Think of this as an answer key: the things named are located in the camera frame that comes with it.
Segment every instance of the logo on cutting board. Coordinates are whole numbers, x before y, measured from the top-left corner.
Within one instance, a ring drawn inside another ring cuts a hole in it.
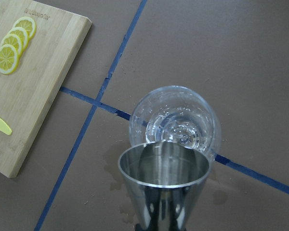
[[[43,18],[45,20],[48,20],[50,18],[50,16],[48,16],[46,14],[42,14],[42,13],[39,13],[35,10],[28,9],[28,8],[25,8],[24,12],[27,14],[30,14],[30,15],[35,15],[36,17],[39,17],[39,18]]]

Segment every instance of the lemon slice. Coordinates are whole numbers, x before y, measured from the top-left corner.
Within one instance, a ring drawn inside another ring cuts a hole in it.
[[[12,28],[8,34],[15,34],[17,35],[20,40],[22,41],[22,45],[23,45],[23,50],[24,51],[27,48],[28,42],[29,42],[29,37],[28,37],[28,33],[25,29],[23,29],[22,27],[14,27]]]
[[[28,16],[21,17],[16,20],[13,27],[22,27],[28,33],[29,39],[31,39],[37,30],[37,24],[35,23],[33,18]]]
[[[2,74],[12,73],[18,65],[18,52],[11,44],[0,47],[0,72]]]
[[[4,36],[0,46],[3,46],[4,44],[11,44],[12,46],[14,46],[17,50],[18,55],[21,55],[21,53],[23,52],[22,42],[17,35],[7,34],[6,36]]]

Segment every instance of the blue tape line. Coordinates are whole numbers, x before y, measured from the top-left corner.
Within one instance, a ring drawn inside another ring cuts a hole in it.
[[[61,186],[61,183],[62,183],[64,177],[66,176],[68,168],[70,167],[70,165],[72,163],[72,160],[74,159],[74,156],[75,156],[75,154],[77,152],[77,149],[79,148],[79,145],[80,145],[80,143],[81,143],[81,141],[82,141],[82,139],[83,139],[83,137],[84,137],[84,135],[86,133],[86,130],[87,130],[92,118],[93,118],[93,115],[94,115],[95,111],[96,111],[96,106],[92,106],[91,110],[89,111],[89,114],[88,114],[88,116],[87,116],[87,118],[86,118],[86,120],[85,120],[85,122],[84,122],[84,124],[83,124],[83,126],[81,128],[81,130],[80,130],[80,133],[79,133],[79,135],[78,135],[78,137],[77,137],[77,139],[76,139],[76,141],[74,143],[74,146],[73,146],[70,154],[68,155],[68,158],[67,158],[67,160],[66,160],[66,162],[65,162],[65,164],[64,164],[64,166],[63,166],[63,168],[61,170],[61,173],[60,173],[60,175],[59,175],[59,177],[57,179],[57,182],[55,183],[55,185],[53,187],[53,190],[52,190],[52,192],[51,192],[51,194],[50,194],[50,196],[48,198],[48,201],[46,202],[46,205],[45,205],[45,207],[44,207],[44,209],[42,211],[42,214],[41,214],[41,216],[40,216],[40,218],[39,218],[39,220],[38,220],[38,222],[36,224],[36,227],[35,227],[34,231],[39,231],[40,228],[42,227],[42,224],[43,224],[43,222],[44,222],[44,220],[45,220],[45,218],[46,218],[46,216],[47,216],[47,214],[49,212],[49,209],[52,206],[54,198],[55,198],[55,196],[56,196],[56,194],[57,194],[57,192],[58,192],[58,190],[59,190],[59,188]]]
[[[95,100],[95,99],[93,99],[91,97],[88,97],[88,96],[85,96],[83,94],[80,94],[77,91],[73,91],[73,90],[68,89],[66,87],[61,87],[60,91],[66,93],[66,94],[69,94],[69,95],[71,95],[73,97],[76,97],[76,98],[78,98],[80,100],[83,100],[85,102],[88,102],[88,103],[90,103],[90,104],[92,104],[92,105],[94,105],[96,107],[104,109],[104,110],[106,110],[106,111],[108,111],[110,113],[116,114],[117,116],[120,116],[123,119],[126,119],[126,120],[130,119],[130,116],[131,116],[130,114],[128,114],[126,112],[123,112],[123,111],[121,111],[121,110],[119,110],[117,108],[111,107],[111,106],[109,106],[107,104],[101,103],[101,102],[99,102],[99,101],[97,101],[97,100]]]
[[[283,184],[283,183],[280,183],[272,178],[269,178],[265,175],[262,175],[258,172],[255,172],[254,170],[251,170],[245,166],[242,166],[242,165],[239,165],[235,162],[232,162],[231,160],[229,160],[228,158],[222,156],[222,155],[218,155],[216,156],[215,160],[223,165],[226,165],[230,168],[233,168],[239,172],[242,172],[250,177],[253,177],[267,185],[270,185],[272,186],[273,188],[276,188],[278,190],[281,190],[282,192],[284,193],[287,193],[289,194],[289,186]]]
[[[112,74],[114,73],[114,71],[115,71],[115,69],[116,69],[116,67],[118,65],[120,57],[123,54],[123,51],[124,51],[124,49],[126,47],[126,44],[127,44],[128,40],[129,40],[129,38],[131,36],[131,33],[132,33],[132,31],[134,30],[134,28],[136,26],[136,23],[137,23],[137,21],[138,21],[138,19],[140,17],[140,14],[141,14],[142,10],[144,9],[144,6],[145,6],[146,2],[147,2],[147,0],[142,0],[142,2],[140,3],[139,8],[138,8],[138,10],[137,10],[137,12],[136,12],[136,14],[135,14],[135,16],[133,18],[133,21],[132,21],[132,23],[131,23],[131,25],[130,25],[130,27],[128,29],[128,32],[124,36],[124,40],[123,40],[123,42],[122,42],[122,44],[121,44],[121,46],[119,48],[119,51],[117,52],[117,54],[115,56],[115,59],[114,59],[112,65],[111,65],[111,67],[109,69],[108,76],[107,76],[107,78],[105,78],[105,80],[103,82],[103,85],[100,88],[100,91],[99,91],[98,96],[96,98],[97,100],[92,100],[91,98],[86,97],[86,96],[83,95],[82,99],[88,100],[88,102],[92,102],[92,107],[91,107],[91,109],[89,111],[89,114],[88,114],[88,116],[87,116],[87,118],[86,118],[86,120],[85,120],[85,122],[84,122],[84,124],[83,124],[83,126],[81,128],[81,130],[80,130],[79,135],[77,136],[77,139],[76,139],[76,141],[74,143],[74,146],[73,146],[73,148],[72,148],[72,150],[71,150],[71,152],[70,152],[70,154],[69,154],[69,156],[68,156],[68,158],[67,158],[67,160],[66,160],[66,162],[65,162],[65,164],[64,164],[64,166],[63,166],[63,168],[61,170],[61,173],[60,173],[60,175],[59,175],[59,177],[58,177],[58,179],[57,179],[57,181],[56,181],[56,183],[55,183],[55,185],[53,187],[53,190],[52,190],[52,192],[51,192],[51,194],[50,194],[50,196],[49,196],[49,198],[48,198],[48,200],[47,200],[47,202],[45,204],[45,207],[44,207],[44,209],[42,211],[42,214],[41,214],[41,216],[40,216],[40,218],[39,218],[39,220],[38,220],[38,222],[37,222],[37,224],[36,224],[36,226],[34,228],[34,231],[39,231],[41,229],[42,225],[43,225],[43,222],[45,221],[45,218],[46,218],[46,216],[47,216],[47,214],[48,214],[48,212],[49,212],[49,210],[50,210],[50,208],[52,206],[52,203],[53,203],[53,201],[55,199],[55,196],[57,195],[57,192],[58,192],[58,190],[59,190],[59,188],[60,188],[60,186],[62,184],[62,181],[63,181],[64,177],[66,176],[68,168],[70,167],[70,165],[71,165],[71,163],[72,163],[72,161],[74,159],[74,156],[75,156],[75,154],[76,154],[76,152],[77,152],[77,150],[79,148],[79,145],[80,145],[80,143],[81,143],[81,141],[82,141],[82,139],[83,139],[83,137],[84,137],[84,135],[86,133],[86,130],[87,130],[87,128],[88,128],[88,126],[89,126],[89,124],[90,124],[90,122],[91,122],[91,120],[92,120],[92,118],[94,116],[94,113],[96,111],[97,106],[95,106],[93,103],[97,103],[97,102],[99,102],[101,100],[101,98],[102,98],[102,96],[104,94],[104,91],[106,90],[107,85],[108,85],[108,83],[109,83],[109,81],[110,81],[110,79],[112,77]],[[74,96],[77,95],[76,92],[71,92],[67,88],[61,88],[61,90],[69,92],[71,94],[74,94]],[[101,108],[104,107],[104,108],[107,108],[108,110],[113,109],[113,108],[111,108],[108,105],[105,105],[105,104],[102,104],[102,103],[99,103],[99,104],[100,104]],[[122,111],[117,111],[117,112],[114,112],[114,113],[117,114],[118,116],[122,116],[123,118],[127,118],[128,117],[128,114],[125,114]]]
[[[145,7],[146,2],[147,2],[147,0],[142,0],[140,5],[139,5],[139,7],[138,7],[138,10],[137,10],[132,22],[131,22],[131,25],[130,25],[128,31],[126,32],[126,34],[125,34],[125,36],[123,38],[123,41],[122,41],[122,43],[121,43],[121,45],[119,47],[119,50],[118,50],[118,52],[117,52],[117,54],[115,56],[115,59],[113,60],[112,65],[111,65],[111,67],[110,67],[110,69],[108,71],[108,75],[104,79],[102,87],[100,88],[100,91],[98,92],[98,94],[96,96],[96,100],[98,100],[98,101],[101,100],[101,98],[102,98],[102,96],[103,96],[103,94],[104,94],[104,92],[105,92],[105,90],[106,90],[106,88],[108,86],[108,83],[109,83],[109,81],[110,81],[110,79],[111,79],[111,77],[112,77],[112,75],[113,75],[118,63],[119,63],[119,60],[120,60],[120,58],[121,58],[121,56],[122,56],[122,54],[124,52],[124,49],[125,49],[125,47],[127,45],[127,42],[129,41],[129,39],[131,37],[131,34],[132,34],[132,32],[133,32],[133,30],[134,30],[134,28],[135,28],[135,26],[136,26],[136,24],[138,22],[138,19],[139,19],[140,15],[141,15],[144,7]]]

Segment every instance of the bamboo cutting board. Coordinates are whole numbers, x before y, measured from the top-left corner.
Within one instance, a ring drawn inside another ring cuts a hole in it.
[[[0,0],[0,42],[14,22],[29,16],[37,30],[15,72],[0,73],[0,118],[13,130],[0,131],[0,172],[17,173],[91,27],[83,16],[31,0]]]

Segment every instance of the stainless steel cup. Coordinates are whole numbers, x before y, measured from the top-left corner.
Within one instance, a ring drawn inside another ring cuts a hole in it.
[[[126,150],[118,167],[141,228],[183,231],[210,165],[200,152],[173,142],[143,143]]]

